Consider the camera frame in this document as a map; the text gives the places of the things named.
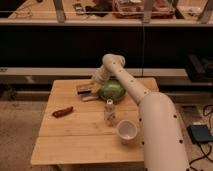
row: wooden tabletop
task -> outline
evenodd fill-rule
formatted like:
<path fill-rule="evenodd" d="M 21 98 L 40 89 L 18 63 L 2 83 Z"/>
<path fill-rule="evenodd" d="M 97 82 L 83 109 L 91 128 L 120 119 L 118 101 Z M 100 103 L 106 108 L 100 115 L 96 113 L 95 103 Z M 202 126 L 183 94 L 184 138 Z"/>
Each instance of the wooden tabletop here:
<path fill-rule="evenodd" d="M 158 91 L 155 79 L 138 79 L 151 91 Z M 143 162 L 140 135 L 135 144 L 122 145 L 116 124 L 109 127 L 104 122 L 102 100 L 82 102 L 76 86 L 89 80 L 57 80 L 54 82 L 39 135 L 32 154 L 33 165 L 85 164 L 114 162 Z M 62 118 L 54 118 L 56 110 L 74 107 L 74 112 Z M 138 109 L 126 93 L 116 104 L 116 122 L 130 119 L 138 125 Z"/>

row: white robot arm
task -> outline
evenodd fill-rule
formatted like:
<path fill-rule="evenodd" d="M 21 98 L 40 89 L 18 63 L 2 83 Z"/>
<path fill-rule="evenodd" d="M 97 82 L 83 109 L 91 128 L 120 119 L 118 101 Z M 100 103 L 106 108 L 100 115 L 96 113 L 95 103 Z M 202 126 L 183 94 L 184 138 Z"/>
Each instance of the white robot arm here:
<path fill-rule="evenodd" d="M 92 79 L 103 84 L 114 74 L 138 105 L 141 118 L 144 163 L 147 171 L 189 171 L 176 109 L 163 93 L 151 92 L 130 75 L 123 66 L 125 59 L 107 54 Z"/>

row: red object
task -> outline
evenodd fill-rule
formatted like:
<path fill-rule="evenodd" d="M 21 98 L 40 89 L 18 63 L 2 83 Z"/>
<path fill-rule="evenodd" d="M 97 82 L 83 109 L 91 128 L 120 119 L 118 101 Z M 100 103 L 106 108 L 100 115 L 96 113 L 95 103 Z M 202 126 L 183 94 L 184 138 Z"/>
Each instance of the red object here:
<path fill-rule="evenodd" d="M 56 118 L 60 118 L 62 116 L 70 114 L 71 112 L 73 112 L 73 106 L 68 107 L 66 109 L 57 110 L 53 112 L 52 115 Z"/>

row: black cable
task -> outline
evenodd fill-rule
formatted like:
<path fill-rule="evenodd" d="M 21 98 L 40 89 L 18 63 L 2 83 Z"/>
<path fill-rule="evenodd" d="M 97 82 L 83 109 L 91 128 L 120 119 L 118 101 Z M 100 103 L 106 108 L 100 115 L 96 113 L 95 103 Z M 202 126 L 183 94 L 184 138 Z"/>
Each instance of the black cable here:
<path fill-rule="evenodd" d="M 194 171 L 198 171 L 196 168 L 194 168 L 193 166 L 191 166 L 194 162 L 196 162 L 196 161 L 199 161 L 199 160 L 202 160 L 202 159 L 204 159 L 204 158 L 207 158 L 208 159 L 208 156 L 211 154 L 211 152 L 212 152 L 212 146 L 210 146 L 209 145 L 209 151 L 208 151 L 208 153 L 205 153 L 204 151 L 203 151 L 203 149 L 201 150 L 202 151 L 202 153 L 203 153 L 203 156 L 201 156 L 201 157 L 198 157 L 198 158 L 196 158 L 196 159 L 193 159 L 192 161 L 190 161 L 189 162 L 189 165 L 190 165 L 190 168 L 192 169 L 192 170 L 194 170 Z"/>
<path fill-rule="evenodd" d="M 212 129 L 212 115 L 213 115 L 213 105 L 206 105 L 203 107 L 203 116 L 209 116 L 209 130 L 211 132 Z"/>
<path fill-rule="evenodd" d="M 145 62 L 145 45 L 146 45 L 146 37 L 145 37 L 145 27 L 142 21 L 142 59 L 141 59 L 141 76 L 144 76 L 144 62 Z"/>
<path fill-rule="evenodd" d="M 206 155 L 206 153 L 203 151 L 202 146 L 200 145 L 199 147 L 200 147 L 200 150 L 201 150 L 201 152 L 203 153 L 203 155 Z M 210 151 L 210 154 L 211 154 L 211 152 L 212 152 L 212 146 L 210 146 L 210 145 L 209 145 L 209 151 Z M 209 155 L 207 155 L 206 158 L 207 158 L 210 162 L 213 163 L 213 160 L 209 157 Z"/>

